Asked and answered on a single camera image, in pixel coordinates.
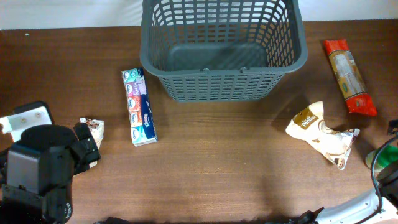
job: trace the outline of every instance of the brown table surface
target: brown table surface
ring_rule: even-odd
[[[306,22],[305,35],[306,64],[259,101],[181,104],[147,74],[159,142],[134,147],[121,71],[141,66],[139,27],[3,30],[0,116],[44,100],[57,124],[105,121],[102,160],[73,179],[70,223],[294,217],[372,188],[364,157],[398,119],[397,20]],[[348,114],[322,44],[339,38],[348,40],[376,117]],[[321,100],[327,126],[361,129],[344,171],[284,131]],[[0,135],[0,149],[11,143]]]

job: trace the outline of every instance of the green object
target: green object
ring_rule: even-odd
[[[367,156],[366,156],[366,165],[368,166],[368,168],[371,167],[372,165],[372,160],[374,158],[374,155],[376,155],[376,153],[379,150],[376,149],[372,152],[370,152]],[[383,170],[383,168],[385,168],[386,166],[388,166],[391,162],[394,162],[398,160],[398,148],[395,146],[391,146],[388,145],[379,155],[379,157],[377,158],[376,161],[376,165],[374,166],[374,171],[376,172],[380,172],[381,170]]]
[[[343,83],[343,88],[345,92],[348,92],[347,85],[345,83]]]

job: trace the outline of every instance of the red snack package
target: red snack package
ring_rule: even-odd
[[[371,96],[349,51],[347,41],[325,40],[326,52],[350,113],[377,115]]]

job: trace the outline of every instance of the crumpled wrapper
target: crumpled wrapper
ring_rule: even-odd
[[[95,119],[80,118],[81,123],[86,123],[90,129],[91,135],[97,144],[98,150],[101,147],[102,139],[104,138],[104,121],[99,121]],[[90,168],[97,165],[97,161],[90,164]]]
[[[339,170],[343,170],[351,146],[359,135],[359,129],[340,132],[326,127],[323,120],[323,102],[319,101],[294,116],[286,128],[286,133],[293,138],[306,141]]]

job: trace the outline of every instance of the basket mesh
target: basket mesh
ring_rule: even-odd
[[[146,0],[144,4],[144,15],[150,16],[143,19],[152,19],[145,29],[147,58],[165,72],[154,75],[176,100],[262,98],[283,73],[239,70],[286,67],[300,56],[292,1]],[[189,75],[192,70],[208,72]],[[187,74],[170,74],[175,71]]]

